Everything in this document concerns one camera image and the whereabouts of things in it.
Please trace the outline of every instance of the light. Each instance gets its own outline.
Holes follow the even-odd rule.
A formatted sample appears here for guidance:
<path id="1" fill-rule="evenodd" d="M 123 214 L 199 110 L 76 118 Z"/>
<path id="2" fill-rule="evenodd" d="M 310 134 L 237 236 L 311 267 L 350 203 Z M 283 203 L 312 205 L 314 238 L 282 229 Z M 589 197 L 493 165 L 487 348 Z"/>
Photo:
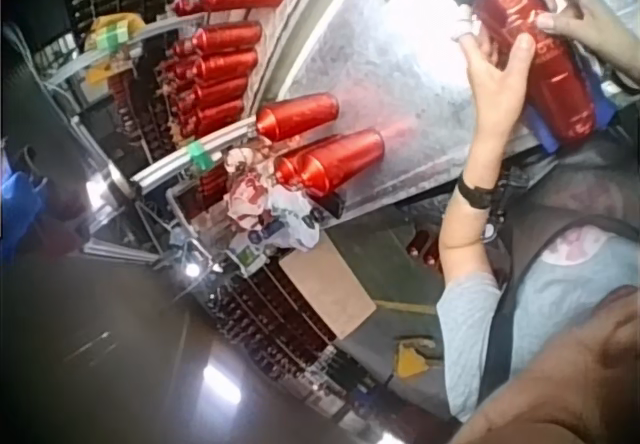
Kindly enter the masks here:
<path id="1" fill-rule="evenodd" d="M 184 268 L 184 273 L 189 277 L 198 277 L 200 275 L 200 266 L 195 262 L 189 262 Z"/>
<path id="2" fill-rule="evenodd" d="M 378 441 L 378 444 L 404 444 L 400 439 L 396 439 L 393 435 L 385 432 L 382 435 L 382 439 Z"/>
<path id="3" fill-rule="evenodd" d="M 213 366 L 207 366 L 203 372 L 204 382 L 206 382 L 213 391 L 220 397 L 229 401 L 231 404 L 238 405 L 242 399 L 240 389 L 227 376 L 222 374 Z"/>
<path id="4" fill-rule="evenodd" d="M 100 209 L 105 204 L 103 195 L 106 190 L 107 184 L 98 176 L 94 176 L 87 181 L 87 195 L 89 196 L 91 208 L 94 211 Z"/>

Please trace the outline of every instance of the yellow object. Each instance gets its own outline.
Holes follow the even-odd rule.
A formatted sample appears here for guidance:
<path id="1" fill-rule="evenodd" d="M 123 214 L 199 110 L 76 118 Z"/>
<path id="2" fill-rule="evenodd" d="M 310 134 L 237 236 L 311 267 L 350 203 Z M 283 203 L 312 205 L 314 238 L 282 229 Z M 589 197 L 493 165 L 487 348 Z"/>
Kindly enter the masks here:
<path id="1" fill-rule="evenodd" d="M 99 36 L 105 28 L 114 25 L 122 28 L 125 23 L 126 33 L 128 36 L 134 36 L 146 25 L 138 14 L 130 12 L 101 16 L 93 21 L 93 24 L 91 25 L 89 36 L 87 37 L 84 46 L 85 52 L 96 49 L 96 37 Z M 122 53 L 117 53 L 115 57 L 109 56 L 87 70 L 86 80 L 89 84 L 99 84 L 105 79 L 130 69 L 131 67 L 131 61 L 127 56 Z"/>
<path id="2" fill-rule="evenodd" d="M 409 304 L 405 302 L 393 302 L 393 301 L 376 301 L 379 307 L 385 309 L 391 309 L 393 311 L 413 312 L 414 314 L 429 314 L 431 316 L 436 315 L 436 306 L 423 305 L 423 304 Z"/>
<path id="3" fill-rule="evenodd" d="M 417 376 L 434 367 L 442 367 L 441 359 L 428 359 L 425 354 L 436 347 L 430 337 L 409 337 L 398 341 L 394 356 L 394 372 L 401 379 Z"/>
<path id="4" fill-rule="evenodd" d="M 401 379 L 413 377 L 429 370 L 427 360 L 412 347 L 398 344 L 396 350 L 395 374 Z"/>

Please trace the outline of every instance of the right hand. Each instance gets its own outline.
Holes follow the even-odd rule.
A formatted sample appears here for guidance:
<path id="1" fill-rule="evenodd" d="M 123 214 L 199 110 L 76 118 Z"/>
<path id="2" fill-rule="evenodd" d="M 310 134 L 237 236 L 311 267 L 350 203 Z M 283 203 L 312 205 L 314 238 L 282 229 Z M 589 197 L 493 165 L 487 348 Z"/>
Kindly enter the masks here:
<path id="1" fill-rule="evenodd" d="M 566 1 L 567 7 L 556 14 L 556 0 L 545 0 L 552 12 L 538 16 L 538 28 L 575 39 L 640 83 L 640 39 L 604 0 Z"/>

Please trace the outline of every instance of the black wristwatch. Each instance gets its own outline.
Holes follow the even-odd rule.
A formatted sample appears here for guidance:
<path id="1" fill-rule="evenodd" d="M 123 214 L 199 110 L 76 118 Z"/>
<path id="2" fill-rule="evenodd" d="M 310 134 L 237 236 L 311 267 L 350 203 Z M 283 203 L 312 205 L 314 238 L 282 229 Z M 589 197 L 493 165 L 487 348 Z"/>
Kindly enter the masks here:
<path id="1" fill-rule="evenodd" d="M 469 205 L 474 209 L 486 210 L 491 207 L 491 201 L 495 193 L 494 189 L 484 189 L 482 187 L 469 187 L 462 179 L 462 174 L 458 178 L 458 191 Z"/>

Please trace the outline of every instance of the left hand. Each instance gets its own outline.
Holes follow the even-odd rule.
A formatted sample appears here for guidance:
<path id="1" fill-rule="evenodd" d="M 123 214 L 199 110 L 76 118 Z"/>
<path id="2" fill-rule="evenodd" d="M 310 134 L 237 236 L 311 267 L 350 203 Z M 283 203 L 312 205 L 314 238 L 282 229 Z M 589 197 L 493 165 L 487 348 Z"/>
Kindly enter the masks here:
<path id="1" fill-rule="evenodd" d="M 495 67 L 495 52 L 484 49 L 472 34 L 459 39 L 476 104 L 477 131 L 506 143 L 522 112 L 535 42 L 527 33 L 516 39 L 504 71 Z"/>

